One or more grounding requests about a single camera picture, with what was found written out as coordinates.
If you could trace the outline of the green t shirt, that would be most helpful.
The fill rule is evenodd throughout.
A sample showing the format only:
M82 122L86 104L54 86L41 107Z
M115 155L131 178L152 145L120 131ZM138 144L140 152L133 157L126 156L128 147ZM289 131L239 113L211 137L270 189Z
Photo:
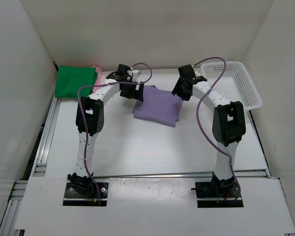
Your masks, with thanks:
M98 73L94 67L60 66L56 80L56 98L78 98L78 90L82 86L94 85Z

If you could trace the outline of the lilac t shirt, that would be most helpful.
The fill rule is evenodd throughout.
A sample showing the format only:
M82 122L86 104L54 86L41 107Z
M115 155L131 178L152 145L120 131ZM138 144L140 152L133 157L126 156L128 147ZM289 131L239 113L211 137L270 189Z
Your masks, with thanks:
M143 102L135 103L134 118L153 121L169 127L176 126L183 105L180 97L172 95L168 90L158 89L155 85L145 86L143 97Z

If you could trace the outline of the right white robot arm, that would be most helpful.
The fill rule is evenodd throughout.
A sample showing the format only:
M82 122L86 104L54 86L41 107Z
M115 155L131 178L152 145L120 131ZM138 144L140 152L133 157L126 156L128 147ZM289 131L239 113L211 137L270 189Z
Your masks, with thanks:
M212 173L211 192L218 197L229 194L237 188L237 198L241 196L240 184L234 174L235 153L239 142L246 133L243 104L232 102L215 91L204 76L197 76L191 65L178 68L179 78L172 91L184 101L192 96L199 99L213 113L211 140L204 131L200 118L198 126L206 140L217 150L216 164Z

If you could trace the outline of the pink t shirt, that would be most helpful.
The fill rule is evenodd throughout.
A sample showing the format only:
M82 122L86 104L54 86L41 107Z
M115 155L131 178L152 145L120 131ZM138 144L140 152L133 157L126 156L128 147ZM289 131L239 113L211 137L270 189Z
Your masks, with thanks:
M101 85L102 84L102 68L100 66L96 66L96 65L94 65L93 68L95 69L95 71L97 73L95 85Z

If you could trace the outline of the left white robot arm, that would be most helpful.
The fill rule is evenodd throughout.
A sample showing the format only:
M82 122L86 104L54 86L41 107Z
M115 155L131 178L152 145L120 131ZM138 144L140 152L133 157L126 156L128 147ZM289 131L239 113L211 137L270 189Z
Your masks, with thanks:
M76 125L79 132L79 147L76 167L73 174L68 175L72 187L83 198L100 198L98 184L92 172L92 160L95 141L104 126L104 106L117 93L128 99L143 101L144 82L138 82L140 71L124 64L119 64L117 71L110 73L102 85L88 96L82 91L89 88L83 86L78 90L78 108Z

